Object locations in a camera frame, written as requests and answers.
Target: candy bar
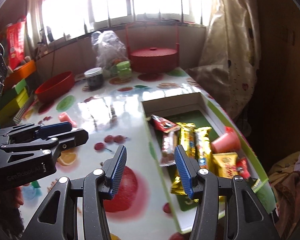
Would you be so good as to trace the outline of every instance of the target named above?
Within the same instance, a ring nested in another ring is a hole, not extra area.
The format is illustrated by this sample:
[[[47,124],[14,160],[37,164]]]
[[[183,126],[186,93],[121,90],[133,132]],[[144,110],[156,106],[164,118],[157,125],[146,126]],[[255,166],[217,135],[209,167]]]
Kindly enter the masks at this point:
[[[189,158],[195,158],[195,144],[194,144],[194,123],[181,123],[177,122],[177,125],[181,127],[179,144],[182,145],[184,151]]]
[[[255,189],[260,182],[260,179],[252,178],[251,174],[248,171],[248,165],[246,158],[243,157],[237,161],[237,172],[241,175],[251,189]]]
[[[171,166],[175,164],[174,149],[178,144],[178,137],[175,132],[164,133],[162,138],[162,158],[160,160],[160,166]]]
[[[211,127],[200,127],[194,130],[196,148],[197,148],[197,162],[200,168],[212,170],[212,152],[210,148],[209,132]]]
[[[193,137],[193,129],[195,129],[194,123],[181,123],[177,122],[177,125],[181,127],[179,144],[182,145],[184,151],[189,158],[195,158],[195,145]],[[186,195],[180,180],[178,170],[175,172],[175,179],[171,186],[171,193],[176,195]]]
[[[153,126],[156,130],[159,130],[159,131],[162,131],[165,133],[169,133],[169,132],[177,131],[180,129],[180,127],[178,125],[176,125],[175,123],[173,123],[163,117],[153,114],[153,115],[151,115],[151,119],[153,122]]]
[[[212,156],[219,177],[232,179],[233,176],[238,175],[237,153],[217,153]]]

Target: white curtain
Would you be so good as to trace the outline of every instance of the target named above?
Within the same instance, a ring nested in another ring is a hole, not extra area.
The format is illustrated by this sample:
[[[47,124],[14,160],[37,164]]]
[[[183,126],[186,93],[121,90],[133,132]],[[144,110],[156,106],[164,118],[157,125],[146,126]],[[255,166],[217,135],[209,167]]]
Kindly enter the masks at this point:
[[[186,71],[234,119],[253,94],[260,57],[256,0],[212,0],[199,66]]]

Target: wall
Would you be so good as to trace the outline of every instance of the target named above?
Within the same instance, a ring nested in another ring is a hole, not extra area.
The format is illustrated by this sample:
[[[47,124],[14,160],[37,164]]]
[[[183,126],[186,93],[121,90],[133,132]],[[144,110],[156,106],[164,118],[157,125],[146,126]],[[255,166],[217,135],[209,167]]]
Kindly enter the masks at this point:
[[[184,69],[195,67],[201,56],[205,28],[179,26],[180,66]],[[115,31],[126,45],[125,30]],[[129,44],[132,50],[145,47],[175,48],[174,26],[151,26],[129,29]],[[71,70],[75,74],[93,68],[96,54],[91,46],[91,38],[79,40],[37,60],[37,69],[42,81],[51,75]]]
[[[251,145],[264,168],[300,150],[300,11],[292,0],[257,0],[262,60],[250,103]]]

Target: windowsill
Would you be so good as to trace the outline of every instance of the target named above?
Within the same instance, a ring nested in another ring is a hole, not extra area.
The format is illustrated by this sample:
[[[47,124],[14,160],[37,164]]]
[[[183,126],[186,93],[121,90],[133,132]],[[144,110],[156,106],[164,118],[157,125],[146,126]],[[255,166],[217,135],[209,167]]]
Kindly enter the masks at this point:
[[[206,26],[204,25],[201,25],[201,24],[196,24],[196,23],[181,23],[181,22],[175,22],[175,21],[169,21],[169,20],[156,20],[156,21],[153,21],[153,20],[149,20],[149,21],[142,21],[142,22],[155,22],[158,26],[182,26],[182,27],[195,27],[195,28],[206,28]],[[113,26],[113,27],[108,27],[108,28],[102,28],[102,29],[99,29],[97,31],[100,31],[100,32],[104,32],[104,31],[119,31],[119,30],[124,30],[126,27],[126,24],[122,24],[122,25],[118,25],[118,26]],[[140,24],[136,24],[136,25],[132,25],[130,26],[129,28],[139,28],[141,27]],[[83,39],[86,39],[86,38],[90,38],[92,33],[94,33],[96,31],[91,31],[87,34],[84,34],[82,36],[79,36],[79,37],[75,37],[75,38],[72,38],[72,39],[69,39],[67,41],[64,41],[62,43],[59,43],[59,44],[55,44],[53,46],[53,48],[49,48],[48,49],[48,53],[47,54],[44,54],[42,55],[41,57],[44,57],[64,46],[67,46],[69,44],[72,44],[76,41],[80,41],[80,40],[83,40]]]

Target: orange box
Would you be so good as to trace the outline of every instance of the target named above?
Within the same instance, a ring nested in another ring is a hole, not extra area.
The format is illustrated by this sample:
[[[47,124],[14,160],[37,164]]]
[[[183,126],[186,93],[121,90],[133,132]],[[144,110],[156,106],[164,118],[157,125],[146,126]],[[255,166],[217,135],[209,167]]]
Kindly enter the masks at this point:
[[[36,71],[36,64],[34,60],[29,61],[25,65],[21,66],[14,72],[12,72],[9,77],[5,80],[4,91],[13,87],[13,85],[17,84],[21,79],[28,77],[31,73]]]

